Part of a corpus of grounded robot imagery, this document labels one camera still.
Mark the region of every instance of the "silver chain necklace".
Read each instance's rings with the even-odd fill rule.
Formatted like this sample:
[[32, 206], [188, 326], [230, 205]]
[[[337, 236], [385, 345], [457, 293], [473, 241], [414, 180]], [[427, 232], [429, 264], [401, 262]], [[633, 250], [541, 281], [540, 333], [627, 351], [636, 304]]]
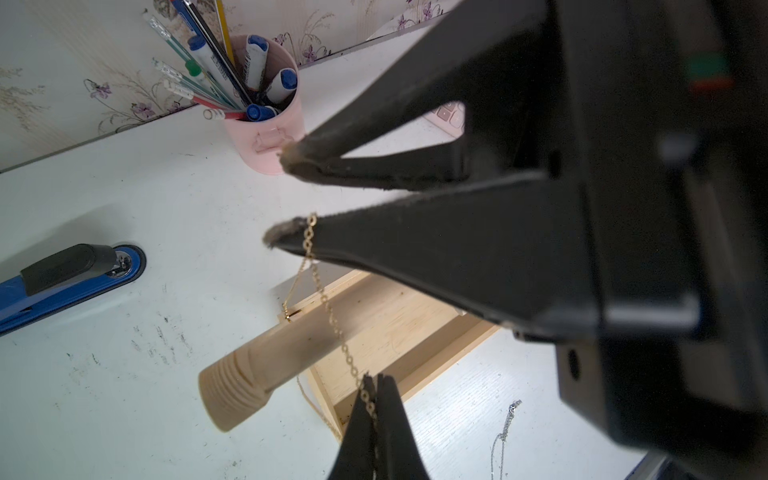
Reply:
[[491, 447], [491, 480], [493, 480], [493, 452], [496, 449], [496, 442], [499, 440], [502, 441], [502, 462], [498, 466], [498, 477], [501, 478], [504, 473], [504, 447], [507, 445], [507, 434], [509, 433], [509, 424], [512, 422], [512, 419], [515, 417], [515, 409], [520, 406], [522, 403], [521, 400], [516, 400], [514, 403], [512, 403], [509, 406], [509, 413], [507, 413], [507, 419], [504, 421], [504, 429], [501, 433], [496, 435], [496, 440], [493, 441], [493, 446]]

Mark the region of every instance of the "pen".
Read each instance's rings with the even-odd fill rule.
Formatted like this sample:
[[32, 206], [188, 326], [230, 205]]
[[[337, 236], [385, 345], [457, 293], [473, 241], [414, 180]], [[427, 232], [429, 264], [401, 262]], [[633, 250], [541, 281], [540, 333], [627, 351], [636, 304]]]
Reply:
[[197, 25], [194, 24], [192, 17], [190, 17], [190, 13], [187, 11], [187, 8], [184, 6], [184, 0], [170, 0], [170, 4], [174, 6], [177, 12], [179, 12], [179, 15], [181, 15], [184, 23], [187, 24], [187, 27], [190, 28], [192, 33], [195, 35], [202, 35], [200, 29], [197, 27]]
[[182, 87], [178, 83], [172, 82], [167, 78], [163, 78], [163, 86], [170, 93], [174, 93], [176, 95], [179, 95], [180, 97], [184, 97], [187, 100], [192, 100], [195, 103], [205, 105], [206, 107], [216, 108], [217, 110], [222, 110], [226, 108], [223, 105], [218, 104], [213, 98], [205, 98], [205, 97], [201, 97], [200, 95], [195, 95], [195, 93], [189, 88]]
[[203, 116], [206, 120], [225, 120], [233, 118], [234, 120], [243, 120], [244, 111], [224, 111], [217, 108], [206, 108], [203, 110]]
[[248, 105], [248, 102], [240, 100], [237, 92], [232, 89], [232, 83], [225, 75], [226, 69], [219, 61], [219, 58], [210, 49], [205, 38], [197, 35], [187, 40], [187, 43], [190, 47], [190, 53], [195, 57], [195, 60], [197, 60], [197, 64], [201, 66], [208, 75], [210, 82], [220, 87], [224, 96], [231, 104], [236, 105], [239, 108], [245, 108]]
[[192, 77], [192, 81], [200, 85], [202, 88], [206, 88], [207, 90], [215, 92], [217, 97], [226, 100], [232, 108], [237, 108], [235, 107], [235, 104], [229, 100], [229, 97], [227, 97], [227, 94], [224, 93], [224, 90], [221, 88], [221, 86], [209, 75], [205, 74], [202, 67], [199, 66], [195, 60], [188, 60], [187, 63], [184, 64], [184, 67], [187, 68], [187, 72], [189, 72], [190, 77]]
[[158, 70], [160, 73], [164, 74], [165, 76], [169, 77], [171, 80], [181, 84], [182, 87], [189, 88], [190, 90], [192, 90], [198, 95], [211, 97], [214, 100], [217, 100], [219, 102], [223, 102], [227, 104], [229, 103], [226, 101], [226, 99], [220, 98], [219, 95], [193, 82], [192, 80], [184, 76], [181, 72], [179, 72], [177, 69], [171, 67], [165, 62], [159, 61], [156, 58], [152, 58], [152, 64], [154, 65], [156, 70]]
[[181, 57], [182, 60], [192, 60], [192, 57], [187, 52], [187, 50], [181, 46], [181, 43], [170, 34], [167, 28], [165, 28], [165, 25], [161, 24], [159, 20], [157, 20], [153, 15], [149, 15], [149, 11], [145, 8], [144, 13], [141, 14], [141, 17], [149, 24], [149, 26], [152, 27], [153, 30], [156, 31], [156, 33], [165, 40], [165, 43], [169, 44], [170, 47], [176, 52], [179, 57]]
[[208, 25], [206, 25], [205, 21], [203, 20], [203, 16], [200, 14], [200, 11], [197, 10], [197, 7], [194, 6], [191, 0], [184, 0], [184, 4], [187, 6], [187, 10], [194, 20], [195, 25], [200, 27], [200, 30], [203, 32], [203, 37], [210, 46], [214, 56], [217, 57], [217, 60], [220, 62], [221, 66], [224, 67], [224, 72], [222, 73], [225, 73], [232, 82], [235, 93], [238, 97], [240, 97], [240, 100], [243, 102], [243, 106], [249, 104], [250, 96], [248, 95], [248, 87], [246, 87], [245, 83], [243, 83], [243, 81], [240, 79], [240, 76], [235, 71], [235, 67], [232, 65], [232, 62], [227, 57], [227, 55], [221, 51], [219, 42], [214, 37], [213, 32], [210, 31], [210, 28], [208, 28]]

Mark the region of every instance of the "blue marker cap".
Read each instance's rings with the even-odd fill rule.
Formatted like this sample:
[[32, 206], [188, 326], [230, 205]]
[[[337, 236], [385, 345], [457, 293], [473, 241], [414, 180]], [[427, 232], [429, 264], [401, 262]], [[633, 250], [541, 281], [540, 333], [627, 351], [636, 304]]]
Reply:
[[264, 51], [270, 47], [270, 44], [266, 43], [266, 38], [260, 37], [259, 35], [248, 35], [248, 43], [258, 45], [259, 48]]
[[170, 4], [174, 6], [177, 12], [179, 12], [179, 15], [184, 19], [184, 23], [187, 24], [187, 27], [189, 27], [195, 35], [203, 34], [192, 19], [192, 15], [189, 13], [189, 10], [187, 10], [187, 6], [184, 4], [183, 0], [171, 0]]
[[296, 85], [299, 83], [298, 80], [296, 71], [292, 68], [286, 68], [280, 72], [280, 82], [286, 90], [296, 90]]
[[250, 104], [245, 109], [245, 115], [250, 121], [265, 121], [275, 116], [272, 108], [262, 107], [261, 105]]
[[205, 46], [205, 38], [202, 35], [195, 35], [187, 40], [187, 44], [190, 46], [191, 51], [200, 50]]

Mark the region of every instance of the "gold chain necklace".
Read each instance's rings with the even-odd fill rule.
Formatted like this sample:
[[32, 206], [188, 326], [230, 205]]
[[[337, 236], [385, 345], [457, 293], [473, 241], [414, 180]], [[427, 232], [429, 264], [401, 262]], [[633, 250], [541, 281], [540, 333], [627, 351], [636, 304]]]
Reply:
[[[368, 390], [363, 388], [362, 377], [360, 376], [359, 370], [355, 366], [355, 360], [352, 357], [352, 354], [349, 353], [349, 346], [346, 344], [344, 332], [339, 328], [339, 321], [333, 315], [333, 307], [331, 306], [328, 296], [326, 295], [326, 289], [323, 286], [323, 282], [320, 281], [320, 274], [317, 271], [317, 259], [315, 258], [315, 254], [312, 251], [312, 239], [315, 237], [315, 225], [317, 225], [317, 214], [312, 213], [306, 219], [306, 229], [304, 230], [304, 258], [301, 260], [301, 265], [299, 265], [299, 272], [296, 274], [296, 279], [293, 281], [293, 285], [291, 285], [290, 290], [288, 290], [288, 295], [286, 295], [286, 299], [283, 301], [283, 315], [285, 316], [285, 320], [290, 322], [288, 302], [293, 295], [293, 291], [296, 289], [296, 285], [298, 284], [299, 278], [304, 271], [304, 267], [307, 265], [307, 263], [309, 263], [310, 270], [312, 270], [312, 279], [315, 282], [316, 291], [318, 295], [320, 295], [320, 302], [328, 313], [328, 323], [331, 325], [331, 328], [333, 328], [333, 334], [336, 335], [336, 338], [339, 339], [339, 343], [341, 343], [341, 351], [344, 354], [344, 358], [346, 359], [346, 364], [349, 366], [349, 374], [352, 375], [352, 378], [355, 379], [355, 387], [360, 393], [360, 399], [363, 401], [363, 403], [366, 404], [366, 411], [369, 415], [371, 415], [371, 419], [373, 420], [373, 428], [375, 429], [376, 423], [378, 421], [378, 416], [376, 415], [376, 404], [371, 400], [371, 396], [368, 393]], [[306, 395], [304, 388], [301, 386], [301, 382], [299, 381], [299, 377], [296, 377], [296, 382], [299, 383], [299, 389], [301, 390], [301, 394], [304, 396], [304, 399], [312, 406], [312, 409], [315, 411], [315, 413], [317, 413], [317, 415], [323, 419], [328, 428], [331, 429], [331, 432], [333, 432], [334, 436], [339, 441], [341, 441], [341, 432], [336, 431], [336, 428], [333, 427], [331, 422], [321, 413], [321, 411], [318, 410], [314, 402], [312, 402]]]

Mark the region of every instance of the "necklace chain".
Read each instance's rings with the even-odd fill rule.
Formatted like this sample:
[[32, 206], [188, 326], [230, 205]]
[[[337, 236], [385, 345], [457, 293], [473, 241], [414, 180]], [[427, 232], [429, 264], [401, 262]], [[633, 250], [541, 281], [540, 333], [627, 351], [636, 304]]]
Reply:
[[[301, 265], [299, 266], [299, 272], [296, 274], [296, 279], [293, 281], [293, 285], [291, 285], [290, 290], [288, 291], [288, 295], [286, 295], [285, 301], [283, 301], [283, 315], [285, 316], [286, 321], [290, 322], [290, 314], [288, 313], [288, 302], [290, 300], [290, 297], [293, 295], [293, 291], [296, 289], [296, 285], [298, 284], [299, 278], [301, 277], [301, 274], [304, 271], [304, 267], [307, 264], [309, 264], [310, 270], [312, 271], [312, 279], [315, 283], [315, 289], [317, 291], [317, 294], [320, 296], [320, 302], [322, 303], [323, 308], [325, 308], [326, 312], [328, 313], [328, 323], [331, 325], [331, 328], [333, 329], [333, 334], [336, 335], [336, 338], [339, 340], [339, 343], [341, 343], [341, 351], [344, 354], [344, 359], [346, 361], [347, 366], [349, 367], [349, 374], [352, 376], [352, 378], [355, 379], [355, 387], [360, 392], [360, 399], [363, 401], [363, 403], [366, 404], [366, 411], [368, 412], [369, 415], [371, 415], [371, 418], [373, 419], [373, 425], [375, 428], [376, 421], [378, 420], [378, 417], [376, 415], [376, 404], [371, 399], [371, 396], [368, 393], [368, 390], [363, 388], [362, 377], [360, 376], [359, 370], [355, 366], [355, 360], [352, 357], [352, 354], [349, 352], [349, 345], [347, 345], [346, 343], [344, 332], [339, 327], [339, 320], [333, 314], [333, 306], [331, 305], [328, 295], [326, 294], [326, 289], [323, 286], [323, 282], [320, 280], [320, 274], [317, 269], [317, 259], [315, 258], [315, 253], [313, 252], [314, 244], [312, 242], [313, 238], [315, 237], [315, 230], [314, 230], [315, 225], [317, 225], [317, 214], [312, 213], [306, 219], [306, 229], [304, 230], [304, 243], [303, 243], [304, 258], [301, 261]], [[336, 433], [336, 429], [334, 429], [331, 426], [328, 419], [326, 419], [324, 416], [322, 417], [326, 425], [328, 425], [331, 428], [331, 430], [333, 430], [334, 433]]]
[[512, 403], [509, 406], [507, 419], [504, 421], [504, 428], [502, 429], [501, 433], [496, 435], [496, 440], [493, 441], [493, 446], [491, 447], [491, 480], [493, 480], [493, 452], [496, 449], [496, 442], [498, 442], [499, 440], [502, 441], [502, 461], [498, 466], [498, 477], [503, 478], [502, 475], [504, 474], [504, 447], [507, 445], [507, 435], [509, 434], [509, 424], [512, 423], [512, 419], [515, 417], [515, 409], [518, 408], [521, 403], [522, 403], [521, 400], [516, 400], [514, 403]]

